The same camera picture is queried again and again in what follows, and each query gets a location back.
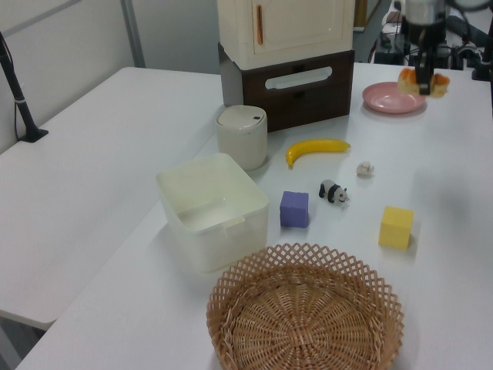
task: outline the pink plate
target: pink plate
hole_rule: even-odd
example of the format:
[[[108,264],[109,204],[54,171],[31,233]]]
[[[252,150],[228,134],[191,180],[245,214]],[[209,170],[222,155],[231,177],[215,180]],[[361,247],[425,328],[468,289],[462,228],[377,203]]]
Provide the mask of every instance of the pink plate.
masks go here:
[[[363,100],[372,109],[384,113],[409,113],[421,108],[426,99],[401,92],[397,82],[381,82],[363,90]]]

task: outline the cabinet door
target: cabinet door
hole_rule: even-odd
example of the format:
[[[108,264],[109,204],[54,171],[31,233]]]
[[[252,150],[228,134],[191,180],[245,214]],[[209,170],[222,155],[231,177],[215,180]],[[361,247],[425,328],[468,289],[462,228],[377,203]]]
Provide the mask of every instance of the cabinet door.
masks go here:
[[[342,39],[346,0],[251,0],[255,53]]]

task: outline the cabinet handle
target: cabinet handle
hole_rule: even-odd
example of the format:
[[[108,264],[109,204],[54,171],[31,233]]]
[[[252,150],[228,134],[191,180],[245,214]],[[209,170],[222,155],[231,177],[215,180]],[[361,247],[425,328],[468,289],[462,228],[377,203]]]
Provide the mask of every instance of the cabinet handle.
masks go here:
[[[257,5],[257,41],[263,45],[262,5]]]

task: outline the container handle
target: container handle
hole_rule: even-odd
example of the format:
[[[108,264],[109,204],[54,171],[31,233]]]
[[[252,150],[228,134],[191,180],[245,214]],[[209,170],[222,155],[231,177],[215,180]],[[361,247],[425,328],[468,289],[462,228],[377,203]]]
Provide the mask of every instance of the container handle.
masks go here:
[[[226,231],[226,235],[231,239],[244,237],[245,217],[238,217],[233,220],[228,220],[227,222],[223,223],[223,227]]]
[[[263,45],[262,5],[257,5],[257,42]]]
[[[325,79],[328,79],[330,75],[332,75],[331,67],[312,69],[310,71],[268,79],[265,82],[265,87],[267,89],[287,89],[289,87],[324,81]]]

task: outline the plastic container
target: plastic container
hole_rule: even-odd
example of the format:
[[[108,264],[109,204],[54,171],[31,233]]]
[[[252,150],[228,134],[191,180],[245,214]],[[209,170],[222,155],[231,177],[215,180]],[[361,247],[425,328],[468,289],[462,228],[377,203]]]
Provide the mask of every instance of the plastic container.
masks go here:
[[[198,272],[211,272],[266,247],[269,199],[227,154],[156,176],[169,225]]]
[[[230,106],[217,117],[217,145],[245,171],[267,157],[267,114],[256,106]]]

